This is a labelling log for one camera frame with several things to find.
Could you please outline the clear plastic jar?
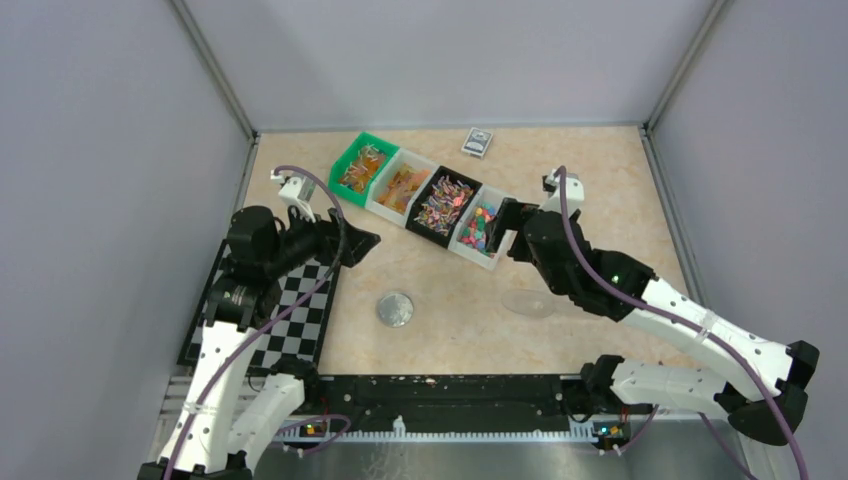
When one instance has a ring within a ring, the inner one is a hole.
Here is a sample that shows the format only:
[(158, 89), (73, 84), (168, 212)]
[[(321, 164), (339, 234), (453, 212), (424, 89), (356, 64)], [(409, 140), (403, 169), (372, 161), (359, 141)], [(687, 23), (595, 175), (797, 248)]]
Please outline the clear plastic jar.
[(551, 295), (536, 290), (508, 290), (502, 294), (501, 302), (507, 310), (534, 319), (550, 317), (557, 311), (556, 300)]

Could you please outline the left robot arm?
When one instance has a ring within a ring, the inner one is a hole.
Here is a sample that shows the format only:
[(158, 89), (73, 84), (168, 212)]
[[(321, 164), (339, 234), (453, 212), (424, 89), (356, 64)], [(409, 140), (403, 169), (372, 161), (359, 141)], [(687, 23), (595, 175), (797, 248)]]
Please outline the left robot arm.
[(159, 457), (143, 464), (141, 479), (251, 479), (264, 451), (294, 412), (319, 404), (317, 373), (288, 354), (274, 365), (256, 398), (235, 412), (259, 339), (288, 319), (323, 286), (319, 279), (289, 307), (279, 307), (280, 280), (310, 260), (352, 268), (381, 241), (351, 225), (337, 208), (329, 219), (308, 219), (297, 208), (283, 223), (264, 206), (231, 218), (203, 316), (201, 348), (173, 433)]

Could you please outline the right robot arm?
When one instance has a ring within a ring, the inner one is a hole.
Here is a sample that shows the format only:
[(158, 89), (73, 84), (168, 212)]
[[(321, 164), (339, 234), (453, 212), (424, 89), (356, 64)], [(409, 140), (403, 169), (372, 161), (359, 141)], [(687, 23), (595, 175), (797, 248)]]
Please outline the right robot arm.
[(721, 415), (750, 439), (790, 444), (806, 412), (819, 349), (803, 340), (771, 341), (733, 324), (632, 256), (592, 247), (578, 219), (507, 198), (486, 228), (487, 246), (515, 232), (508, 257), (532, 265), (552, 294), (663, 339), (703, 366), (648, 366), (603, 355), (581, 371), (589, 404), (600, 412), (623, 403)]

